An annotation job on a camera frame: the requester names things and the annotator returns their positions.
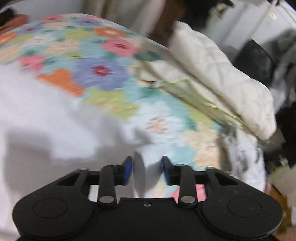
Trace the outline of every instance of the beige fabric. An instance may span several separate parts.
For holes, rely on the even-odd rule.
[[[86,0],[84,12],[147,36],[154,29],[164,4],[165,0]]]
[[[138,78],[163,87],[222,125],[242,127],[243,122],[199,80],[187,74],[173,59],[142,62]]]
[[[260,139],[272,136],[276,120],[270,91],[236,69],[212,40],[177,22],[169,49],[189,73],[221,97]]]

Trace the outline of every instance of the red flower center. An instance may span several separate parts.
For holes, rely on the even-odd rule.
[[[92,67],[92,69],[94,70],[94,73],[97,74],[98,76],[106,76],[111,74],[110,70],[107,67],[102,65]]]
[[[115,46],[117,48],[121,48],[121,49],[128,49],[128,47],[126,45],[124,45],[124,44],[115,44]]]

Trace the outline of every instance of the pink flower pattern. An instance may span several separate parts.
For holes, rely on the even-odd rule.
[[[110,39],[102,44],[106,51],[113,52],[119,57],[131,58],[137,52],[137,48],[130,42],[122,39]]]
[[[55,15],[55,16],[51,16],[51,17],[42,19],[42,20],[40,20],[40,22],[42,22],[42,23],[52,23],[52,22],[56,22],[56,21],[61,20],[61,19],[63,19],[63,16]]]
[[[195,185],[195,187],[196,187],[196,193],[197,193],[198,201],[199,202],[205,201],[206,198],[207,198],[207,195],[205,194],[204,185]],[[176,203],[178,203],[179,192],[180,192],[180,188],[178,188],[176,191],[174,191],[170,196],[170,197],[173,197],[175,199]]]
[[[85,19],[90,19],[90,20],[93,20],[93,21],[105,21],[105,19],[103,18],[100,18],[100,17],[96,17],[96,16],[85,16]]]
[[[23,67],[30,68],[32,71],[39,72],[43,69],[43,62],[46,60],[41,55],[23,56],[19,58]]]

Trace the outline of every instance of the screw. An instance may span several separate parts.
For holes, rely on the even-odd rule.
[[[195,198],[192,196],[184,196],[184,197],[181,197],[181,201],[184,203],[194,203]]]
[[[100,197],[100,202],[101,203],[111,203],[114,201],[114,198],[111,197],[111,196],[103,196],[103,197]]]

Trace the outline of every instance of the round circular pad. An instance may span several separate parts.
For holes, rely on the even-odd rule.
[[[33,208],[34,213],[41,218],[57,218],[68,209],[68,204],[58,198],[46,198],[37,202]]]
[[[12,212],[21,235],[58,240],[82,229],[93,215],[90,200],[70,186],[45,186],[22,198]]]
[[[114,201],[114,198],[111,196],[103,196],[99,200],[101,203],[111,203]]]
[[[217,187],[202,204],[207,223],[226,237],[260,239],[274,234],[282,209],[272,197],[247,185]]]
[[[184,203],[194,203],[195,198],[192,196],[183,196],[183,197],[181,197],[181,201]]]
[[[232,214],[242,218],[253,218],[262,210],[260,203],[251,198],[236,198],[227,206]]]

